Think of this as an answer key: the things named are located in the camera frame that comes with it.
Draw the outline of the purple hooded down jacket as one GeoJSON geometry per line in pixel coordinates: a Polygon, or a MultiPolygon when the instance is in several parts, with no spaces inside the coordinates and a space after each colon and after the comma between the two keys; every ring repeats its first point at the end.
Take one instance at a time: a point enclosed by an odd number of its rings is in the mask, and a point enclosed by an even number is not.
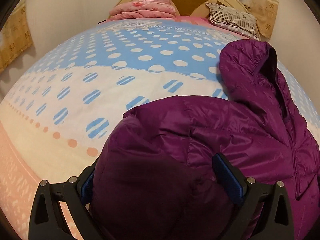
{"type": "Polygon", "coordinates": [[[108,137],[95,167],[90,212],[115,239],[216,239],[233,204],[216,182],[224,154],[247,177],[282,181],[295,239],[319,217],[319,146],[266,42],[223,48],[228,100],[173,96],[135,107],[108,137]]]}

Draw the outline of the folded pink blanket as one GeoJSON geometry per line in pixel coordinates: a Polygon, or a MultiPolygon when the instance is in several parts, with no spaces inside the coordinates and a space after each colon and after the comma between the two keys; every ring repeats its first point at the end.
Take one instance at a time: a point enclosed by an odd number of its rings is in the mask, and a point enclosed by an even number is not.
{"type": "Polygon", "coordinates": [[[121,3],[109,12],[109,21],[132,18],[176,18],[177,12],[170,0],[138,0],[121,3]]]}

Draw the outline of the beige curtain on left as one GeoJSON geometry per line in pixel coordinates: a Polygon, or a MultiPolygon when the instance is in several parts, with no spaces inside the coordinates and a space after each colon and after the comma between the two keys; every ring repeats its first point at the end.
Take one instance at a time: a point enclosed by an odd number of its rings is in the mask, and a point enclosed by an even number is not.
{"type": "Polygon", "coordinates": [[[20,0],[1,30],[0,72],[2,73],[32,45],[33,39],[27,21],[26,2],[20,0]]]}

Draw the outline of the plaid patterned pillow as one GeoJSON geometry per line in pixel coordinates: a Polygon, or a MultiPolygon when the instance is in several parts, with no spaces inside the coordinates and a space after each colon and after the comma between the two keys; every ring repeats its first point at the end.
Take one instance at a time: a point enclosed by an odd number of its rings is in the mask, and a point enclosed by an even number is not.
{"type": "Polygon", "coordinates": [[[257,20],[253,15],[216,3],[206,2],[206,6],[211,24],[260,41],[257,20]]]}

